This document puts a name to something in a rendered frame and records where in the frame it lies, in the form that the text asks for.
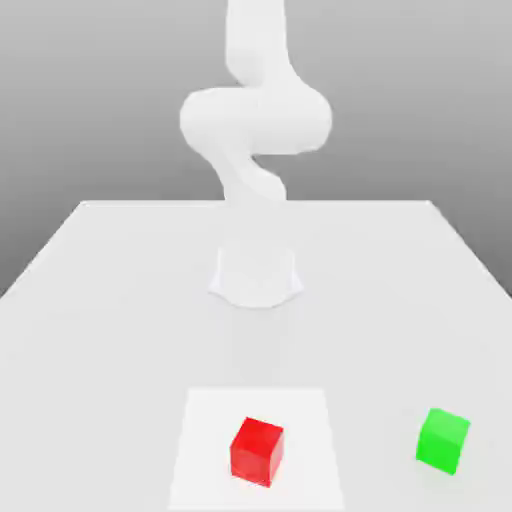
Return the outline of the small red cube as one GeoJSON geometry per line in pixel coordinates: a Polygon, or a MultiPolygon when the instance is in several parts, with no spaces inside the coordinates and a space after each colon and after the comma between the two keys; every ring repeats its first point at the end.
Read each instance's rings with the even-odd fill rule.
{"type": "Polygon", "coordinates": [[[284,454],[284,428],[246,417],[230,445],[231,475],[270,488],[284,454]]]}

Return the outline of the small green cube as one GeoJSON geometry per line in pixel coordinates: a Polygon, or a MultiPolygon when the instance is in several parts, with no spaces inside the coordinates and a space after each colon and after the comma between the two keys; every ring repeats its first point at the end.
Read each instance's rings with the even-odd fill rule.
{"type": "Polygon", "coordinates": [[[416,459],[449,475],[457,471],[471,422],[441,408],[431,408],[421,426],[416,459]]]}

